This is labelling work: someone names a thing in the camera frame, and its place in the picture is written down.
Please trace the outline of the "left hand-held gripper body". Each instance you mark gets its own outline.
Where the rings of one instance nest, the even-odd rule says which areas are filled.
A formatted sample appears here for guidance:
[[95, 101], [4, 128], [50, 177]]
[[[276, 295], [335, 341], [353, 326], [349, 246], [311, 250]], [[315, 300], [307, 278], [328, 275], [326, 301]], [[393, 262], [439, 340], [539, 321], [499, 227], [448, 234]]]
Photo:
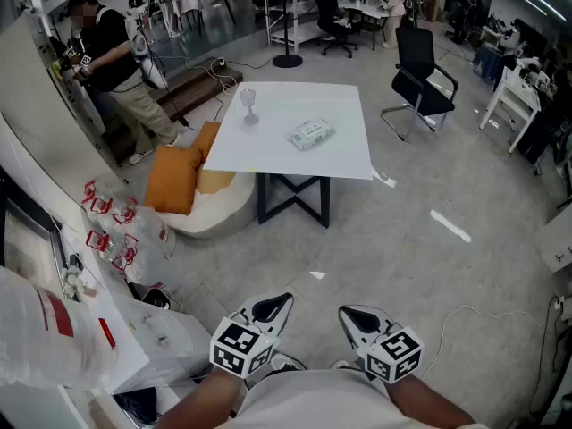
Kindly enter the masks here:
[[265, 366], [281, 341], [282, 315], [246, 308], [224, 317], [210, 342], [209, 361], [213, 366], [246, 379]]

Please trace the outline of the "white wet wipe pack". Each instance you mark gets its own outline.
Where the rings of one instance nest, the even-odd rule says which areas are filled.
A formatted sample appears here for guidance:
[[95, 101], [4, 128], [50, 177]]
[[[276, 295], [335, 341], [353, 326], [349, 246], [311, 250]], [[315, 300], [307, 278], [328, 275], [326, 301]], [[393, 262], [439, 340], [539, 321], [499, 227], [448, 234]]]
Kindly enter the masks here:
[[335, 128], [322, 118], [315, 118], [296, 126], [288, 141], [298, 151], [307, 151], [321, 145], [335, 134]]

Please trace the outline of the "person's left forearm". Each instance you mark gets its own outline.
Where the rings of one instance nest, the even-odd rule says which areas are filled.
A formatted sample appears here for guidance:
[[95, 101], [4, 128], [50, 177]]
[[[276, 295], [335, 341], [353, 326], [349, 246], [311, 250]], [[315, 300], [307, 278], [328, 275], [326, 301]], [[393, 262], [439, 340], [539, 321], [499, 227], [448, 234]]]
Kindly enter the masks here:
[[238, 401], [243, 380], [216, 368], [191, 394], [163, 414], [154, 429], [216, 429]]

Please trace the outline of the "person's right forearm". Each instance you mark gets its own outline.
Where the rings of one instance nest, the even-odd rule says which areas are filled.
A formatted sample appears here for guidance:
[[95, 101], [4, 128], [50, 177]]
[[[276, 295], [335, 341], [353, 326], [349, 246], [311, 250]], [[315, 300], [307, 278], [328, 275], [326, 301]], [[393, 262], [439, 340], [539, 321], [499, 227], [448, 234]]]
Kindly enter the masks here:
[[426, 383], [410, 374], [403, 379], [385, 384], [392, 403], [411, 419], [437, 429], [459, 429], [475, 420]]

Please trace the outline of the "person's white shirt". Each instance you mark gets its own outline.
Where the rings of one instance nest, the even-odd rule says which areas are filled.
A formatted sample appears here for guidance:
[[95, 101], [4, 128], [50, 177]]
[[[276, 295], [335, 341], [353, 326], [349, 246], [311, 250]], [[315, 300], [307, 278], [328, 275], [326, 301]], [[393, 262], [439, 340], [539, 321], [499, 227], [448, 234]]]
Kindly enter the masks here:
[[[349, 369], [273, 374], [216, 429], [437, 429], [404, 416], [388, 392]], [[489, 429], [475, 422], [459, 429]]]

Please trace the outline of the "pack of clear water bottles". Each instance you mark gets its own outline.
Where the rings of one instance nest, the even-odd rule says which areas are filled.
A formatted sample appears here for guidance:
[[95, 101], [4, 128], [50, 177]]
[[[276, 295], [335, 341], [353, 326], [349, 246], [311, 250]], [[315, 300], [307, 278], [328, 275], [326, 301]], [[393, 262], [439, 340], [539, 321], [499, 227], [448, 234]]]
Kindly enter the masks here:
[[81, 205], [94, 225], [86, 245], [111, 274], [149, 288], [178, 288], [172, 265], [176, 234], [154, 209], [96, 180], [86, 183]]

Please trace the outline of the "large orange cushion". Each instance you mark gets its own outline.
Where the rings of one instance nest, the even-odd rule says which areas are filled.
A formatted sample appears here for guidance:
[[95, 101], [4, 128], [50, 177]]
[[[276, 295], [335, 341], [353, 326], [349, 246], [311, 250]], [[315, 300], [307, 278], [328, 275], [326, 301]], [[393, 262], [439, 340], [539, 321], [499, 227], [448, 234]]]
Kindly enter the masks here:
[[188, 215], [201, 164], [195, 147], [160, 146], [147, 183], [143, 205], [158, 213]]

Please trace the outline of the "small orange cushion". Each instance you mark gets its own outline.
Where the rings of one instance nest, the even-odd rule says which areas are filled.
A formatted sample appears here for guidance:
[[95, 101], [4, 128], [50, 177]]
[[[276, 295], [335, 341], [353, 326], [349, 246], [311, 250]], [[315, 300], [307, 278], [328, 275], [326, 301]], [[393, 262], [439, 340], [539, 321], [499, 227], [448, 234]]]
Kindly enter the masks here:
[[193, 163], [196, 168], [206, 161], [220, 127], [221, 123], [219, 122], [206, 121], [198, 136], [193, 141], [191, 148], [193, 152]]

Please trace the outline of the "white cardboard box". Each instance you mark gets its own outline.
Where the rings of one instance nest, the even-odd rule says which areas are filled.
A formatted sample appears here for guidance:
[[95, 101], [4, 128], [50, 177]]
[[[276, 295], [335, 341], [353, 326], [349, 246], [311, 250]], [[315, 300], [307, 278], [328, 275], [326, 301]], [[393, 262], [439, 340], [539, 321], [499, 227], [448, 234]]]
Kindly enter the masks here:
[[567, 208], [540, 229], [540, 253], [553, 273], [572, 264], [572, 209]]

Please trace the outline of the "brown wooden platform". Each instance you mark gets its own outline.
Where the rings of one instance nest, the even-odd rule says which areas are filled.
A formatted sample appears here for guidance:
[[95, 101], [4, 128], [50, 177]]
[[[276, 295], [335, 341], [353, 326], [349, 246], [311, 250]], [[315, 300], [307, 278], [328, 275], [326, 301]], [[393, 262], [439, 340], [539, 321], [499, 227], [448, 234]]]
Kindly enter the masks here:
[[[206, 101], [223, 93], [223, 86], [233, 87], [243, 81], [243, 74], [226, 65], [212, 67], [216, 58], [189, 67], [170, 78], [168, 89], [150, 89], [151, 97], [164, 109], [173, 123], [183, 123], [185, 116]], [[121, 165], [134, 152], [136, 142], [123, 116], [113, 118], [106, 126], [103, 141], [115, 162]]]

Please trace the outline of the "black cantilever office chair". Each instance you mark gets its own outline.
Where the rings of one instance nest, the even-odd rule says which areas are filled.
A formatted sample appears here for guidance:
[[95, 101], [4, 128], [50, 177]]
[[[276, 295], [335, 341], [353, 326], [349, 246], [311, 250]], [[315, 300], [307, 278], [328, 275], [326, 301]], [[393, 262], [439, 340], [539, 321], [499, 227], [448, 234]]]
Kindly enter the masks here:
[[[393, 133], [405, 141], [407, 133], [401, 133], [387, 118], [388, 114], [410, 110], [414, 119], [419, 119], [431, 131], [440, 130], [449, 113], [455, 110], [454, 98], [459, 84], [435, 61], [433, 33], [428, 29], [413, 26], [396, 29], [399, 62], [397, 74], [391, 82], [391, 88], [400, 95], [405, 104], [382, 109], [380, 117]], [[452, 86], [449, 96], [443, 94], [429, 77], [439, 72]]]

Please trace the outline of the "black framed glass tank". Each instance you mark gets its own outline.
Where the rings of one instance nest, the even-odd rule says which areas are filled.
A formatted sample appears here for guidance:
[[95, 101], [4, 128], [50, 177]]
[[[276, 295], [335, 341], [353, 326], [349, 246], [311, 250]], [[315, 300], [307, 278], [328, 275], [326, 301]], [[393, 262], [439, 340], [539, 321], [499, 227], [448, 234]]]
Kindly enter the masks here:
[[0, 265], [38, 286], [62, 294], [66, 268], [63, 246], [56, 227], [46, 229], [11, 199], [4, 202], [4, 256]]

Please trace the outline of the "white side table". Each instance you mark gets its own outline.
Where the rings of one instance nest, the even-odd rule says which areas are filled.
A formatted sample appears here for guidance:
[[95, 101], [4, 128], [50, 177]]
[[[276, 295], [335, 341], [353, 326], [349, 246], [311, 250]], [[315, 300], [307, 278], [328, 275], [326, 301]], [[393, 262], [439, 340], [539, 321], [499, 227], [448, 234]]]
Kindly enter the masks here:
[[541, 110], [540, 99], [537, 91], [519, 76], [517, 70], [511, 71], [504, 67], [499, 86], [486, 106], [486, 112], [479, 125], [480, 130], [492, 122], [492, 112], [501, 103], [506, 104], [525, 120], [524, 127], [517, 132], [515, 139], [509, 146], [508, 153], [511, 154]]

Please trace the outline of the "white metal shelf rack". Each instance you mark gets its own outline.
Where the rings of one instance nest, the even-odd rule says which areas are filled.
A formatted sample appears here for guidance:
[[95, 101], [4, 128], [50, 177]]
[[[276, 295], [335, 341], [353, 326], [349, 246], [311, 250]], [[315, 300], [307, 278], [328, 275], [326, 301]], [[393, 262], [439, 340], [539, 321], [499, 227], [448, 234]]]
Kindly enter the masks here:
[[318, 27], [316, 0], [264, 0], [266, 36], [269, 45], [282, 44], [290, 54], [298, 54], [301, 45], [330, 41]]

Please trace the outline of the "black table leg frame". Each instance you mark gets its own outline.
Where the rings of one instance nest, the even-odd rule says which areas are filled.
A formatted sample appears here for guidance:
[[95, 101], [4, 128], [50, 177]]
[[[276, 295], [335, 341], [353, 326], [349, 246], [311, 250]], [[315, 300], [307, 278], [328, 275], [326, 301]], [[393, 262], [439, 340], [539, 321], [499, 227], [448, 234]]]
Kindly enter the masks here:
[[[268, 208], [268, 188], [270, 181], [276, 180], [287, 188], [291, 196], [281, 202], [279, 205]], [[306, 214], [312, 217], [317, 223], [322, 225], [325, 229], [330, 227], [331, 214], [331, 179], [324, 176], [312, 176], [300, 184], [295, 184], [290, 181], [285, 175], [278, 173], [257, 173], [257, 221], [259, 224], [266, 223], [274, 218], [279, 213], [283, 212], [291, 206], [299, 206]], [[304, 201], [300, 194], [313, 186], [319, 185], [320, 194], [320, 211], [317, 212], [306, 201]]]

